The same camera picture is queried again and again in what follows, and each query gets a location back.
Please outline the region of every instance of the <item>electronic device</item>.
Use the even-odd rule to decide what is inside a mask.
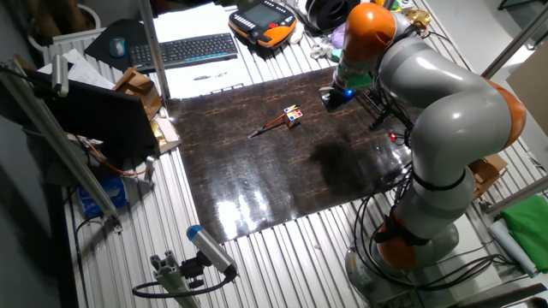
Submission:
[[[252,44],[277,47],[295,29],[297,19],[289,9],[268,0],[251,3],[230,14],[229,26]]]
[[[35,83],[51,87],[51,75],[25,73]],[[64,98],[43,97],[65,132],[103,141],[101,151],[107,157],[158,154],[158,142],[139,98],[73,80],[68,88]],[[2,105],[0,114],[11,121],[33,124],[17,102],[6,100]]]
[[[110,56],[118,58],[126,56],[126,40],[123,38],[113,38],[109,46]]]
[[[178,39],[160,43],[164,67],[181,68],[190,65],[235,59],[238,50],[230,33],[205,35],[196,38]],[[151,52],[148,45],[129,48],[129,61],[138,72],[154,71]]]

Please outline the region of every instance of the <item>computer mouse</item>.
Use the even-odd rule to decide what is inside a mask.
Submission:
[[[110,41],[110,56],[123,57],[126,55],[126,40],[123,38],[113,38]]]

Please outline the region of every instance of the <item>white paper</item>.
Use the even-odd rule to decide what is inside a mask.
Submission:
[[[231,33],[223,7],[208,3],[194,9],[160,15],[154,20],[160,43],[203,35]],[[211,62],[165,71],[173,98],[193,98],[243,84],[247,76],[241,59]]]
[[[208,3],[194,9],[160,15],[154,20],[158,42],[230,33],[229,16],[221,5]]]
[[[76,49],[63,54],[63,57],[73,64],[73,67],[68,72],[69,80],[79,81],[88,85],[98,86],[109,90],[112,90],[114,87],[114,84],[95,70],[92,64],[90,64]],[[51,74],[51,70],[51,64],[48,64],[38,71],[44,74]]]
[[[240,85],[245,77],[244,71],[247,72],[245,69],[241,69],[241,62],[238,59],[233,59],[168,69],[165,71],[165,75],[171,97],[194,98]]]

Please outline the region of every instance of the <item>white desk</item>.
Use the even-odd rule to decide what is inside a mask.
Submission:
[[[422,0],[416,4],[428,9]],[[436,20],[429,27],[444,33]],[[100,31],[91,31],[57,38],[45,52],[45,62],[48,63],[52,55],[73,48],[83,53],[99,34]],[[280,52],[272,52],[265,60],[251,53],[239,41],[236,42],[242,69],[249,74],[245,86],[335,65],[324,58],[313,60],[308,56],[314,42],[314,38],[308,35],[300,44],[284,45]],[[442,55],[461,63],[446,42],[432,37],[427,42]],[[89,56],[86,59],[112,82],[122,76],[122,72],[102,62]],[[151,78],[157,81],[154,74]],[[501,155],[509,163],[509,172],[484,196],[492,203],[541,177],[528,160],[527,147],[521,140]],[[136,170],[143,168],[143,165],[135,166]],[[144,176],[140,176],[140,180],[144,181]],[[185,233],[188,226],[199,222],[178,149],[162,155],[155,162],[152,182],[152,190],[146,192],[146,184],[138,186],[131,179],[126,180],[130,206],[120,210],[121,234],[104,232],[99,224],[92,223],[82,228],[77,238],[69,238],[80,307],[86,307],[86,299],[90,307],[176,307],[176,302],[171,299],[136,298],[131,294],[131,288],[154,281],[148,259],[151,255],[161,255],[171,249],[182,261],[194,257],[196,253]],[[390,193],[376,196],[375,204],[368,209],[371,220],[367,222],[366,229],[369,233],[381,222],[383,213],[388,212],[389,202],[392,202]],[[202,306],[364,307],[348,283],[343,264],[344,254],[351,244],[351,223],[355,210],[352,204],[342,204],[224,243],[223,246],[238,263],[241,278],[214,293],[200,295],[198,298]],[[72,234],[83,218],[77,206],[66,204],[65,212],[68,233]],[[476,203],[468,210],[467,219],[475,232],[472,228],[466,228],[467,231],[461,233],[462,243],[467,243],[468,238],[474,240],[470,247],[463,247],[463,250],[476,248],[478,237],[484,242],[491,239]],[[81,261],[76,256],[76,241],[82,249]],[[501,253],[496,245],[489,245],[487,251]],[[497,281],[495,270],[504,272],[506,268],[492,269],[486,274],[488,281]],[[205,271],[207,286],[218,284],[220,279],[214,269]],[[463,284],[463,290],[468,292],[470,288]],[[160,288],[156,287],[154,292],[160,292]]]

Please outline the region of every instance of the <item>gray wall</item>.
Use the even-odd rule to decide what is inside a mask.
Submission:
[[[0,2],[0,29],[0,61],[17,53],[32,62],[4,2]],[[44,249],[51,243],[45,200],[27,136],[21,126],[0,116],[0,307],[61,306],[55,273],[45,271],[49,258]]]

